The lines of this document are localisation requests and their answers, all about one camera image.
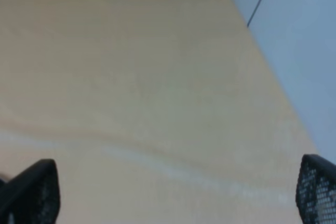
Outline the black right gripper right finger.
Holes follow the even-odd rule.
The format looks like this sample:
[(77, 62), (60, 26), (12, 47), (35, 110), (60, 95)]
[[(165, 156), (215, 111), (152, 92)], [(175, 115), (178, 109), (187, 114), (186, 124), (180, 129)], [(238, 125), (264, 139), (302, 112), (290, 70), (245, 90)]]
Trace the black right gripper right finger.
[(296, 205), (303, 223), (335, 223), (335, 164), (317, 154), (303, 155)]

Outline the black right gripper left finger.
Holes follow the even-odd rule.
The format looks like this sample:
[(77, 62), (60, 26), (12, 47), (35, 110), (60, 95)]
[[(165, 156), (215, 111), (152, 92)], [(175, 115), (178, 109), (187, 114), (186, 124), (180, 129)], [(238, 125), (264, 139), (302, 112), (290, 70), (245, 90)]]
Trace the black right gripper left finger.
[(41, 159), (9, 180), (1, 177), (1, 223), (56, 223), (60, 208), (55, 160)]

